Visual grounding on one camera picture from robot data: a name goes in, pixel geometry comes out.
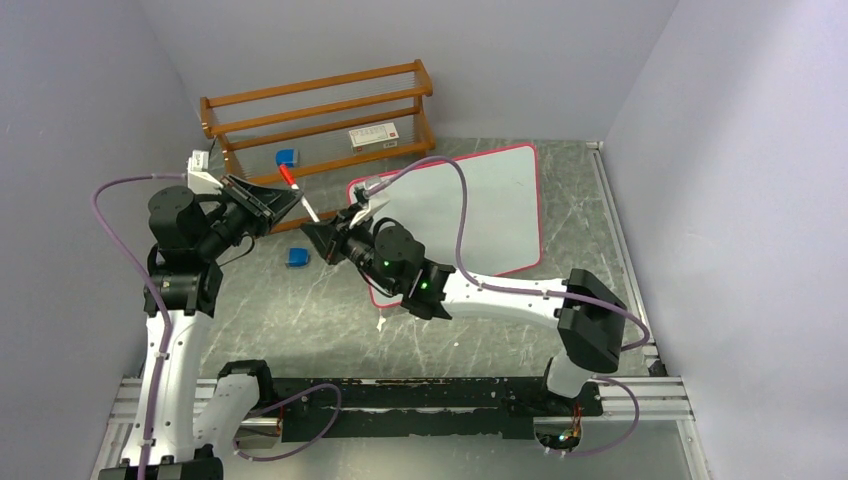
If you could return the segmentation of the white red marker box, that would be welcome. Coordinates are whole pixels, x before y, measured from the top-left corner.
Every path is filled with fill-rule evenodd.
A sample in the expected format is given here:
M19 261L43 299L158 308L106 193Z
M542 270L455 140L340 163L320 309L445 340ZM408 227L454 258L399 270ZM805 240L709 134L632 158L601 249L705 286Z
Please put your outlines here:
M394 148L399 143L399 134L394 122L349 130L348 137L354 154L382 151Z

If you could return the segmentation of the blue eraser on shelf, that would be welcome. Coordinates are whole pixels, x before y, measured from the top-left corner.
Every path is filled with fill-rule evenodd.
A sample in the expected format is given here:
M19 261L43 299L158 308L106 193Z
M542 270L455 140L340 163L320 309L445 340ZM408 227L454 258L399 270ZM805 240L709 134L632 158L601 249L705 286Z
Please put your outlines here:
M294 148L280 149L275 153L275 163L286 168L295 168L299 164L299 151Z

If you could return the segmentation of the blue eraser on table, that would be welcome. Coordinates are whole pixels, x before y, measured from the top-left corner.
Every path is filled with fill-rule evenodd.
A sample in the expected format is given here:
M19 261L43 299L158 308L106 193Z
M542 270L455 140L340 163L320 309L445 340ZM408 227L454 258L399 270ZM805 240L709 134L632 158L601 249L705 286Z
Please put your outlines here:
M311 254L306 248L292 247L287 250L285 265L287 268L302 268L310 263Z

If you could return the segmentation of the wooden three-tier shelf rack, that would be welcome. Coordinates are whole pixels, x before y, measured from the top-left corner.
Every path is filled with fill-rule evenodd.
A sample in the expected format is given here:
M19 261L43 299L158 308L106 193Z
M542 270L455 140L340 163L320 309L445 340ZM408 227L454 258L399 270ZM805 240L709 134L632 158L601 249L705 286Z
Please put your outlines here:
M221 150L223 166L263 186L282 183L280 149L299 151L301 180L389 159L422 158L436 147L425 111L434 83L412 62L200 100L203 133ZM354 154L348 131L394 122L396 147Z

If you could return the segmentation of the pink-framed whiteboard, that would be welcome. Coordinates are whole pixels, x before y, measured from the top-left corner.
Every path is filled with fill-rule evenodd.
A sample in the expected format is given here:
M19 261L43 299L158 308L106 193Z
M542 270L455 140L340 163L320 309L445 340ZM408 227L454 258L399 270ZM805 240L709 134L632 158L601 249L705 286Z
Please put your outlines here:
M375 220L399 222L444 264L460 257L467 270L505 275L542 259L541 188L536 148L501 147L428 162L382 191L389 203Z

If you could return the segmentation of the white red whiteboard marker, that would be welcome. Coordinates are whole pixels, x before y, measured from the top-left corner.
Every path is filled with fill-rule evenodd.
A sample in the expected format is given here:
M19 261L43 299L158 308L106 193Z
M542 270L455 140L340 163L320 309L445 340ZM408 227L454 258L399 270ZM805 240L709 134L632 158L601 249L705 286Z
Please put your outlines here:
M297 193L299 195L300 203L304 207L304 209L306 210L310 220L312 222L319 222L320 221L319 215L317 214L317 212L314 210L314 208L312 207L312 205L310 204L310 202L306 198L305 193L302 191L302 189L296 183L295 177L292 175L288 166L285 163L278 163L277 167L278 167L278 171L279 171L281 177L283 178L283 180L288 184L288 186L295 193Z

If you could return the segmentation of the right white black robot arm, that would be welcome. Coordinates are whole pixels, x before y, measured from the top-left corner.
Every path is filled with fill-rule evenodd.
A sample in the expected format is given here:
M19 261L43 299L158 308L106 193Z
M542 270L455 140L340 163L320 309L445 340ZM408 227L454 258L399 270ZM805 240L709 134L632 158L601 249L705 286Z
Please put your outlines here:
M323 221L300 229L328 264L350 262L368 284L398 298L417 318L479 317L553 331L561 348L539 389L550 413L573 406L592 375L619 369L626 306L587 270L573 269L565 279L492 277L428 259L424 245L400 225L372 232Z

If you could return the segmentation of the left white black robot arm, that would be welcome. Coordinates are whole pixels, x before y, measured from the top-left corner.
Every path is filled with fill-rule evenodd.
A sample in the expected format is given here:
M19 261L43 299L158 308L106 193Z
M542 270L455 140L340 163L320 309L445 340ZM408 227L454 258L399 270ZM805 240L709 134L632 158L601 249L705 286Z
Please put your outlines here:
M220 479L247 414L273 409L277 388L263 360L224 367L212 399L195 410L200 357L223 280L218 259L244 238L268 234L302 199L227 174L203 177L199 192L186 174L148 201L155 238L140 262L107 222L101 225L144 282L146 354L139 404L122 453L101 479Z

